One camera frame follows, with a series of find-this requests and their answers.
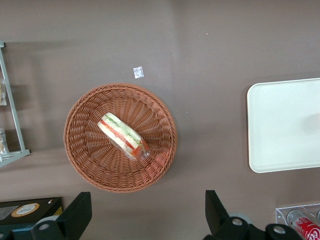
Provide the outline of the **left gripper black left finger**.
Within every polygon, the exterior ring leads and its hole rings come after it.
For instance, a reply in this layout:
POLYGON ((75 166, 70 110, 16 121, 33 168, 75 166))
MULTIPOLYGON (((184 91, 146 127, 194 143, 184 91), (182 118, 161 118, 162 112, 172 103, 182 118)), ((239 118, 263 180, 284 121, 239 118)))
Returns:
POLYGON ((33 240, 78 240, 92 219, 90 192, 81 192, 59 216, 45 217, 30 230, 33 240))

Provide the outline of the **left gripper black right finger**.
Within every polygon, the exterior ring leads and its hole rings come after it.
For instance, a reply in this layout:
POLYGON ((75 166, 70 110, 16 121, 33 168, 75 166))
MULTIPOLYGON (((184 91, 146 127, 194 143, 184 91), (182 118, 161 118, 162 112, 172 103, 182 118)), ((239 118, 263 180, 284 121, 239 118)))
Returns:
POLYGON ((211 232, 205 240, 249 239, 249 224, 241 217, 230 216, 215 190, 205 191, 205 218, 211 232))

